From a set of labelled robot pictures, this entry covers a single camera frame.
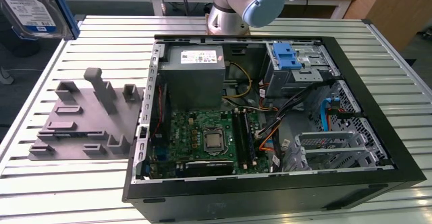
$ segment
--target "hard drive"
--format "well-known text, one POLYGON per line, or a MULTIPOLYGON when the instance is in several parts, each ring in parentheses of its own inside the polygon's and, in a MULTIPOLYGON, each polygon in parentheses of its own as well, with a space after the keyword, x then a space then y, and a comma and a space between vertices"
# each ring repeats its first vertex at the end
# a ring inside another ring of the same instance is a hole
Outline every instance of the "hard drive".
POLYGON ((76 39, 80 33, 64 0, 0 0, 16 34, 26 39, 76 39))

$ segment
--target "motherboard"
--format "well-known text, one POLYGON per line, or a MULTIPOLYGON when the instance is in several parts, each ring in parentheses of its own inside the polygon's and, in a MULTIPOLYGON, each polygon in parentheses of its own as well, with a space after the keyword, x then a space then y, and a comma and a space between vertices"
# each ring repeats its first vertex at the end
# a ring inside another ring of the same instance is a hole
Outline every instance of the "motherboard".
POLYGON ((258 151, 254 140, 259 129, 255 111, 172 112, 170 144, 154 150, 158 159, 152 164, 154 178, 184 177, 188 176, 184 170, 194 168, 192 176, 212 175, 207 171, 268 172, 267 155, 258 151), (204 167, 210 163, 219 166, 204 167))

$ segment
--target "sticker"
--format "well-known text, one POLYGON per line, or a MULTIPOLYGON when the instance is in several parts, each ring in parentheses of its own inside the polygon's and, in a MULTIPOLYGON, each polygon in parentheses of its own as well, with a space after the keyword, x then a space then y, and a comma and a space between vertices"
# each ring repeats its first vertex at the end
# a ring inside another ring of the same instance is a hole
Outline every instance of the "sticker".
POLYGON ((54 134, 55 137, 71 137, 71 134, 54 134))
POLYGON ((260 89, 260 90, 259 90, 259 96, 260 96, 262 98, 266 98, 266 90, 264 90, 264 89, 260 89))
POLYGON ((310 58, 307 57, 298 57, 299 62, 310 62, 310 58))
POLYGON ((274 155, 272 161, 276 164, 276 166, 279 167, 279 164, 282 164, 282 161, 279 160, 276 155, 274 155))
POLYGON ((216 51, 182 51, 182 64, 218 63, 216 51))
POLYGON ((291 141, 288 139, 284 139, 284 142, 282 143, 282 147, 288 147, 291 141))
POLYGON ((20 23, 32 31, 54 32, 56 24, 44 4, 38 0, 6 0, 20 23))

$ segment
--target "aluminum slatted table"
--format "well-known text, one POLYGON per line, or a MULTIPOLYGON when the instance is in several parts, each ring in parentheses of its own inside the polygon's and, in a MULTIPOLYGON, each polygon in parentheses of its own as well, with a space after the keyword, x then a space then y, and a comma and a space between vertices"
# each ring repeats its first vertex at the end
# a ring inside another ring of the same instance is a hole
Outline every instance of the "aluminum slatted table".
MULTIPOLYGON (((155 34, 206 34, 199 17, 88 16, 76 41, 62 42, 0 145, 0 219, 12 223, 146 223, 122 202, 127 160, 30 161, 58 96, 59 81, 100 67, 114 86, 146 86, 155 34)), ((360 20, 279 19, 252 35, 334 36, 428 178, 350 210, 207 221, 210 223, 431 223, 432 93, 374 26, 360 20)))

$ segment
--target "ram slot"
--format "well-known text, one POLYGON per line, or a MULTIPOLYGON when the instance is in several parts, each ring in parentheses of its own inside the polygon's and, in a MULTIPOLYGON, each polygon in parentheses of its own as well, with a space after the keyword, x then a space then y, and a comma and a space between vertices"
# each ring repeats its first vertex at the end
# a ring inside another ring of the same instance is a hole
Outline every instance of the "ram slot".
POLYGON ((239 111, 232 111, 232 126, 234 126, 239 168, 247 169, 248 168, 248 148, 246 145, 242 115, 239 111))
POLYGON ((250 165, 255 166, 256 165, 256 156, 255 156, 255 147, 254 147, 254 137, 252 137, 252 132, 251 132, 251 127, 250 127, 250 119, 248 119, 248 113, 244 110, 243 113, 243 122, 242 125, 244 126, 244 139, 246 139, 246 144, 247 144, 247 149, 248 149, 248 163, 250 165))

